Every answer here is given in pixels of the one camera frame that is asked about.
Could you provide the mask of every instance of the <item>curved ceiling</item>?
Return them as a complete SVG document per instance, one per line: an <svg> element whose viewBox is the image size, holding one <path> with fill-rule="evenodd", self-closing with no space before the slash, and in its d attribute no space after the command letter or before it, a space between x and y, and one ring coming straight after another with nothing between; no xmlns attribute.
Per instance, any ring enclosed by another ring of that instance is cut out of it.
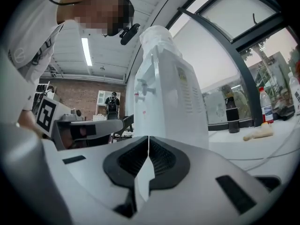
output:
<svg viewBox="0 0 300 225"><path fill-rule="evenodd" d="M126 46L120 44L118 35L103 37L68 21L55 42L51 63L42 77L56 74L57 78L124 83L141 46L139 35L152 25L168 0L130 1L135 7L134 23L139 23L141 28ZM81 38L89 39L91 67L86 64Z"/></svg>

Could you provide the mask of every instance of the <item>chair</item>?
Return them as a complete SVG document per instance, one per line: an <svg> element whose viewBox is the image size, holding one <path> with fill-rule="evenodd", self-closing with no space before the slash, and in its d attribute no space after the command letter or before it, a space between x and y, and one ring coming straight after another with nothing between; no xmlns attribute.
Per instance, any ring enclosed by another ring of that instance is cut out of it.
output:
<svg viewBox="0 0 300 225"><path fill-rule="evenodd" d="M113 140L115 139L115 135L119 135L120 138L122 137L122 134L123 132L129 127L130 131L133 132L133 129L132 129L132 124L134 123L134 116L133 114L131 116L125 116L124 120L123 120L123 123L124 123L124 127L122 130L120 130L119 132L116 132L112 135L112 142Z"/></svg>

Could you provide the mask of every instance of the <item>backpack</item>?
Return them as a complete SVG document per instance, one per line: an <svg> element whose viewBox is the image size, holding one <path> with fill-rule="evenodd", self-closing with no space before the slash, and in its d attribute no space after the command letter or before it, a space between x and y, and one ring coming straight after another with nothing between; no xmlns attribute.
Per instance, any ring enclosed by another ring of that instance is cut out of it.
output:
<svg viewBox="0 0 300 225"><path fill-rule="evenodd" d="M116 112L117 111L116 99L117 99L116 97L109 97L109 102L107 104L108 112Z"/></svg>

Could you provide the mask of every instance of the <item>water bottle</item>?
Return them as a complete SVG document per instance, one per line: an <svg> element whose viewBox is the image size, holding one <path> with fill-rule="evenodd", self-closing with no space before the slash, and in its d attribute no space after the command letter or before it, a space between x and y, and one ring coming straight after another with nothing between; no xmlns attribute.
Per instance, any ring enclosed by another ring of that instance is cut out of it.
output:
<svg viewBox="0 0 300 225"><path fill-rule="evenodd" d="M238 133L240 131L240 117L238 108L235 105L233 97L225 98L226 116L228 121L229 133Z"/></svg>
<svg viewBox="0 0 300 225"><path fill-rule="evenodd" d="M259 88L263 122L273 123L273 111L270 98L263 87Z"/></svg>
<svg viewBox="0 0 300 225"><path fill-rule="evenodd" d="M297 78L293 76L292 72L289 73L289 78L290 78L290 89L292 93L292 102L294 104L295 114L299 114L300 113L300 85Z"/></svg>

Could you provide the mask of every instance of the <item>cable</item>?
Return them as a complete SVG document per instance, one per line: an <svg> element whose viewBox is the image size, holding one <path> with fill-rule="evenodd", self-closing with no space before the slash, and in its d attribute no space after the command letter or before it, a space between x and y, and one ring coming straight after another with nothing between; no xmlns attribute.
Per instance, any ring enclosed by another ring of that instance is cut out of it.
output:
<svg viewBox="0 0 300 225"><path fill-rule="evenodd" d="M250 170L253 170L257 167L260 167L261 165L265 164L267 162L267 160L270 159L270 157L272 157L274 154L276 154L285 144L286 142L290 139L291 135L293 134L293 132L295 131L295 128L297 126L297 124L299 123L300 117L296 119L296 122L292 128L292 132L284 139L283 143L274 151L272 152L270 155L268 155L267 157L263 158L260 162L258 162L257 164L248 166L246 168L244 168L243 170L245 170L246 172L249 172Z"/></svg>
<svg viewBox="0 0 300 225"><path fill-rule="evenodd" d="M49 0L51 3L54 3L56 5L59 5L59 6L70 6L70 5L75 5L75 4L78 4L78 3L81 3L83 1L78 1L78 2L67 2L67 3L60 3L60 2L56 2L54 0Z"/></svg>

